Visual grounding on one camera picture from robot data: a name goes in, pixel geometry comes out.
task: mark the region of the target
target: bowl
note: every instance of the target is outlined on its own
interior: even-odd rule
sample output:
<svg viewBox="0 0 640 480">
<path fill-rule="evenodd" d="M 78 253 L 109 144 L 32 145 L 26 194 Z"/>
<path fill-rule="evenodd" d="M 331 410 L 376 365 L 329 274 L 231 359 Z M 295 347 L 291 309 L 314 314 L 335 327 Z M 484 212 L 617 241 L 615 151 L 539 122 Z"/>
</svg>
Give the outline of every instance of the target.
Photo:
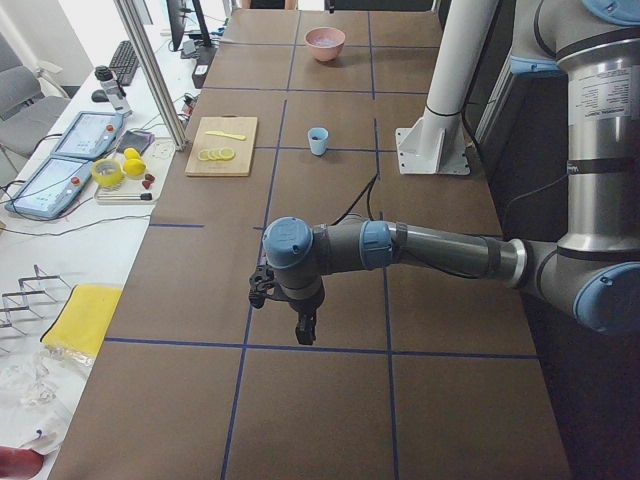
<svg viewBox="0 0 640 480">
<path fill-rule="evenodd" d="M 344 32 L 333 27 L 314 28 L 304 37 L 309 52 L 319 62 L 328 62 L 340 55 L 345 39 Z"/>
</svg>

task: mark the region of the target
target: warning label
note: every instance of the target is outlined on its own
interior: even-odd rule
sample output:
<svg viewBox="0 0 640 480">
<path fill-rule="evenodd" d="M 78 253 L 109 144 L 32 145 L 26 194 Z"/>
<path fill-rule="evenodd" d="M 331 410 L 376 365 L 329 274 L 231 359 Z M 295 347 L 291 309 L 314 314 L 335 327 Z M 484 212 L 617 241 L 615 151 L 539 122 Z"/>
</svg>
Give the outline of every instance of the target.
<svg viewBox="0 0 640 480">
<path fill-rule="evenodd" d="M 569 125 L 640 116 L 640 66 L 600 72 L 569 82 Z"/>
</svg>

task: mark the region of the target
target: blue lid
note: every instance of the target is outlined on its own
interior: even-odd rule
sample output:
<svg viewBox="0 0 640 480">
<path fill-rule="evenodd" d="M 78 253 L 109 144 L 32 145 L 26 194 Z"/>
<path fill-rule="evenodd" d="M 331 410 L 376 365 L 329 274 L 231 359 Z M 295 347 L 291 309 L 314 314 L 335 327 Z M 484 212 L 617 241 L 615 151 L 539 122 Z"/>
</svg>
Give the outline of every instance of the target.
<svg viewBox="0 0 640 480">
<path fill-rule="evenodd" d="M 555 60 L 523 58 L 511 55 L 511 73 L 528 77 L 559 77 L 564 75 Z"/>
<path fill-rule="evenodd" d="M 393 260 L 387 222 L 366 221 L 360 230 L 360 261 L 367 270 L 386 267 Z"/>
<path fill-rule="evenodd" d="M 615 265 L 587 282 L 573 304 L 576 319 L 607 335 L 640 331 L 640 262 Z"/>
<path fill-rule="evenodd" d="M 295 217 L 279 218 L 267 227 L 262 236 L 269 265 L 280 270 L 304 260 L 312 244 L 311 227 Z"/>
<path fill-rule="evenodd" d="M 640 25 L 638 0 L 582 0 L 582 3 L 587 10 L 606 22 L 627 27 Z"/>
</svg>

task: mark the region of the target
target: red cylinder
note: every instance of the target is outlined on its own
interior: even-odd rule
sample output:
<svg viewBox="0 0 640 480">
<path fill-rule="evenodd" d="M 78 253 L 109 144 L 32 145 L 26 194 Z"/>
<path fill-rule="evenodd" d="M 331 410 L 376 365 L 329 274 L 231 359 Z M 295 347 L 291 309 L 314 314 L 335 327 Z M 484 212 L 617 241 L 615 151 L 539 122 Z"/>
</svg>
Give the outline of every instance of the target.
<svg viewBox="0 0 640 480">
<path fill-rule="evenodd" d="M 0 478 L 27 480 L 41 469 L 44 457 L 33 450 L 0 447 Z"/>
</svg>

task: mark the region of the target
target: black keyboard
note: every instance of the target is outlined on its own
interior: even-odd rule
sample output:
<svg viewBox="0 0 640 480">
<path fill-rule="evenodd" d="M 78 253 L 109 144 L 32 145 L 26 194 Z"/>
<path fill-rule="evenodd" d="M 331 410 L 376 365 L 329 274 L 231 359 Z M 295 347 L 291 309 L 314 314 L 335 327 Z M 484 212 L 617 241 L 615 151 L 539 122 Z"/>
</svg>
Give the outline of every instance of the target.
<svg viewBox="0 0 640 480">
<path fill-rule="evenodd" d="M 116 74 L 121 85 L 131 85 L 138 65 L 138 57 L 131 42 L 129 40 L 120 42 L 111 58 L 109 68 Z"/>
</svg>

